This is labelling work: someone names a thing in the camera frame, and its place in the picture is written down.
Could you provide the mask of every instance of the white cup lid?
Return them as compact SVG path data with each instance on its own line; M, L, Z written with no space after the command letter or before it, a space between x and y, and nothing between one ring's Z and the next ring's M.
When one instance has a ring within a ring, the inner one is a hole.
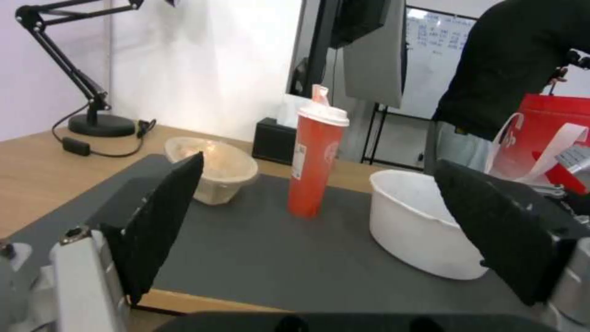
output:
M308 119L323 122L328 125L338 127L348 127L350 121L345 110L325 106L316 102L312 102L299 109L299 115Z

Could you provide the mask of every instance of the black jacket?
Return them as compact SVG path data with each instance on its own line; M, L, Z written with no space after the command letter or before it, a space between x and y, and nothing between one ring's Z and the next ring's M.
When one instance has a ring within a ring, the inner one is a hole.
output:
M590 0L493 6L469 33L433 120L492 140L525 93L541 92L572 48L590 53Z

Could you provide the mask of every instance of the gray panel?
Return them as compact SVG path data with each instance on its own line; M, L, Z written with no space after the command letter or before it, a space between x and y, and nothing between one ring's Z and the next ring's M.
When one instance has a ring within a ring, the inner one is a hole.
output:
M392 0L385 25L344 47L346 95L401 106L405 0Z
M151 155L18 232L37 263L66 228L87 219L126 180L164 170ZM225 206L194 202L154 287L293 311L530 315L489 272L470 282L414 269L369 233L368 194L329 188L315 220L286 210L286 179L261 176Z

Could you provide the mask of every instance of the black cable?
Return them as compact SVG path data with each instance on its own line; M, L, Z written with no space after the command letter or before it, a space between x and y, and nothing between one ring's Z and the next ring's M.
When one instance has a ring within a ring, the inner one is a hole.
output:
M88 107L89 103L86 103L86 105L78 108L77 110L75 110L74 112L71 112L70 114L64 116L63 118L59 119L59 121L57 121L55 123L55 125L53 125L53 127L51 127L51 133L53 134L53 137L55 137L55 139L61 143L61 138L59 136L57 136L57 134L55 133L55 129L57 128L57 126L61 125L62 122L66 121L67 119L71 118L72 116L82 112L86 107Z
M84 110L86 107L88 107L88 105L89 104L86 103L84 106L80 107L79 109L75 110L74 112L71 112L70 114L68 114L65 117L61 118L59 121L57 121L51 127L51 133L53 134L53 137L55 137L55 139L59 143L62 143L63 140L55 132L55 129L57 128L57 126L61 125L64 121L66 121L67 119L71 118L72 116L74 116L74 115L82 112L82 110ZM138 153L139 150L141 150L141 148L143 146L143 137L156 126L156 119L153 119L150 122L140 120L137 123L137 126L139 128L137 129L136 136L139 139L139 144L137 145L137 147L133 151L127 152L127 153L124 153L124 154L108 154L108 153L98 152L98 151L95 151L95 150L92 150L91 149L90 150L90 153L91 154L94 154L94 155L99 155L99 156L102 156L102 157L108 157L108 158L125 158L125 157L130 157L130 156Z
M324 77L326 77L326 63L324 64L324 70L322 70L322 83L324 82Z
M334 66L332 68L332 99L330 100L330 106L334 106L334 95L336 94L336 63L338 62L338 48L334 53Z

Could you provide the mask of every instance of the white wall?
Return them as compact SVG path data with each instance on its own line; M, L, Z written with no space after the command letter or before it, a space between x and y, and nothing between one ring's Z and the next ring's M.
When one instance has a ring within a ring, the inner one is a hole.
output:
M113 112L245 141L286 91L301 0L146 1L113 18Z
M18 24L15 10L50 0L0 1L0 141L46 131L86 100L49 55ZM99 2L83 8L102 9ZM82 71L106 87L107 42L104 19L94 18L47 28L47 34Z

